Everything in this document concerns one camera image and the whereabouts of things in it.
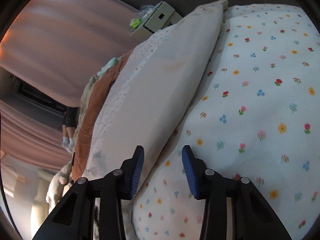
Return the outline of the doll with white socks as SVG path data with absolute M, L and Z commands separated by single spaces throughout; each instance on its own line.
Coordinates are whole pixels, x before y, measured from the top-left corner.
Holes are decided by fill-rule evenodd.
M 75 145 L 74 134 L 78 125 L 76 120 L 77 113 L 78 107 L 66 107 L 63 114 L 62 147 L 70 154 L 73 153 L 73 147 Z

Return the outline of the white small-dot quilt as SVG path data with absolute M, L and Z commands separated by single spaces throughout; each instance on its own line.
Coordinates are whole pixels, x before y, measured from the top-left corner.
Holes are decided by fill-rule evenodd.
M 91 147 L 85 172 L 92 172 L 95 169 L 96 165 L 93 161 L 95 157 L 97 157 L 98 163 L 101 162 L 100 155 L 107 129 L 114 122 L 134 79 L 154 51 L 170 34 L 172 28 L 173 26 L 169 26 L 163 30 L 157 31 L 149 39 L 139 44 L 135 49 L 132 50 L 133 52 L 131 53 L 124 68 L 121 70 L 115 83 L 111 87 L 110 92 L 94 124 Z

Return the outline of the pink curtain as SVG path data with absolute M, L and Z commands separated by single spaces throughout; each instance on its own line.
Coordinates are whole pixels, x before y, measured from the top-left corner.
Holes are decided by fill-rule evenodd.
M 1 67 L 67 107 L 79 107 L 89 79 L 137 45 L 129 23 L 135 8 L 120 0 L 31 0 L 1 42 Z M 62 122 L 1 88 L 2 151 L 58 170 L 71 155 Z

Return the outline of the white large-flower quilt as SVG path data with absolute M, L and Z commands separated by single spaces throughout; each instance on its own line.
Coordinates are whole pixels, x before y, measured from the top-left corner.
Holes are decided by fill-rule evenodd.
M 248 177 L 292 239 L 319 215 L 319 32 L 294 6 L 229 8 L 184 118 L 137 193 L 138 239 L 198 239 L 182 148 L 224 177 Z

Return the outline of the olive beige bedspread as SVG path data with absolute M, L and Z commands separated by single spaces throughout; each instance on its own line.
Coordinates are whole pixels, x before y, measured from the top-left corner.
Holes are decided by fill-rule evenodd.
M 89 99 L 90 99 L 90 96 L 91 96 L 91 93 L 92 93 L 92 89 L 93 89 L 93 86 L 94 84 L 100 80 L 100 77 L 98 74 L 95 74 L 93 75 L 90 80 L 89 80 L 89 83 L 86 85 L 86 87 L 84 88 L 84 92 L 81 96 L 81 99 L 80 99 L 80 108 L 77 112 L 78 114 L 78 125 L 77 125 L 77 128 L 75 130 L 75 133 L 74 133 L 74 142 L 77 142 L 78 140 L 78 134 L 79 134 L 79 131 L 80 131 L 80 128 L 81 128 L 81 124 L 82 124 L 82 121 L 83 121 L 83 118 L 84 118 L 84 115 L 87 111 L 87 107 L 88 107 L 88 103 L 89 103 Z

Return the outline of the beige bedside cabinet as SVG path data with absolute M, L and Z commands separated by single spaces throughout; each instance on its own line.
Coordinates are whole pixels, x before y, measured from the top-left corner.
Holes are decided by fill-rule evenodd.
M 130 37 L 138 42 L 147 40 L 159 30 L 178 23 L 182 16 L 167 2 L 144 5 L 132 16 Z

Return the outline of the beige plush toy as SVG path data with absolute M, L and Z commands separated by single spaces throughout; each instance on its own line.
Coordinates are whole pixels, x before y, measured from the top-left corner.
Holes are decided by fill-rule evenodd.
M 54 208 L 63 196 L 65 186 L 68 184 L 72 170 L 72 162 L 68 162 L 55 176 L 49 184 L 46 202 L 50 208 Z

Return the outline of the beige garment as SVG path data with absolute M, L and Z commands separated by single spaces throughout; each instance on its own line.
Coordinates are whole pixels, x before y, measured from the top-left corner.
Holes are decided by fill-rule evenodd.
M 134 79 L 107 129 L 101 162 L 83 172 L 89 180 L 104 177 L 144 148 L 141 181 L 146 180 L 163 147 L 183 118 L 212 55 L 228 7 L 219 0 L 197 7 L 173 26 Z

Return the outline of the rust orange blanket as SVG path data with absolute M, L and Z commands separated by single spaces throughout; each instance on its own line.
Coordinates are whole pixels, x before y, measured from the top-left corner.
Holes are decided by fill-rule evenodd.
M 86 168 L 94 124 L 110 92 L 111 87 L 115 83 L 132 52 L 133 51 L 130 50 L 129 52 L 123 54 L 118 63 L 109 68 L 106 72 L 104 72 L 104 74 L 100 75 L 100 80 L 97 81 L 93 86 L 87 111 L 84 115 L 78 134 L 78 140 L 75 142 L 74 146 L 74 156 L 72 161 L 73 181 L 79 179 Z

